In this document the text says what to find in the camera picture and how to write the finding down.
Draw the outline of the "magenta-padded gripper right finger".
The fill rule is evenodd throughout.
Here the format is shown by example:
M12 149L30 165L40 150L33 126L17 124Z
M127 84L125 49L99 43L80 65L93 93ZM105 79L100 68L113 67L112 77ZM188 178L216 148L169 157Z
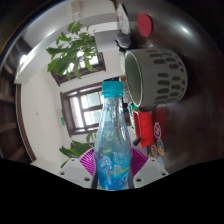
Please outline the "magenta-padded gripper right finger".
M169 175L156 158L147 158L139 150L132 149L131 175L133 187L141 188Z

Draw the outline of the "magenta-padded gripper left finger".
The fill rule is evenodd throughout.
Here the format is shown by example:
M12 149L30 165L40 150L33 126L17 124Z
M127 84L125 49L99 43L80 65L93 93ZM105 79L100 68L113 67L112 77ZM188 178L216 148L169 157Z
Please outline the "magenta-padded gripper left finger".
M70 158L59 171L59 176L84 188L96 189L98 178L91 148L79 158Z

